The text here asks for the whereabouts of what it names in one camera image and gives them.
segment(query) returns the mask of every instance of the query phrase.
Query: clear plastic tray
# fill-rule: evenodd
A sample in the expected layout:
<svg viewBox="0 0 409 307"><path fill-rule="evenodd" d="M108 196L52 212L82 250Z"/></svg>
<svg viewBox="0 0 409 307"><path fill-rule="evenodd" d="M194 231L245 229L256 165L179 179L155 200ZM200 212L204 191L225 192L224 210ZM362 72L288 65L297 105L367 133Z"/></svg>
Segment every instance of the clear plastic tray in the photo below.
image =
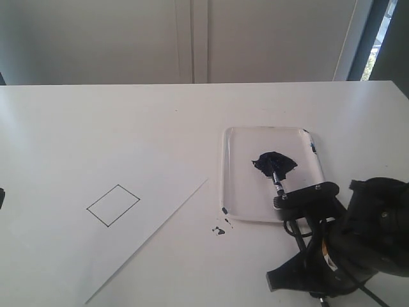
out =
<svg viewBox="0 0 409 307"><path fill-rule="evenodd" d="M225 132L221 205L233 219L281 222L273 209L272 179L253 166L265 152L279 152L298 166L282 181L286 192L324 182L313 139L306 130L287 127L233 127Z"/></svg>

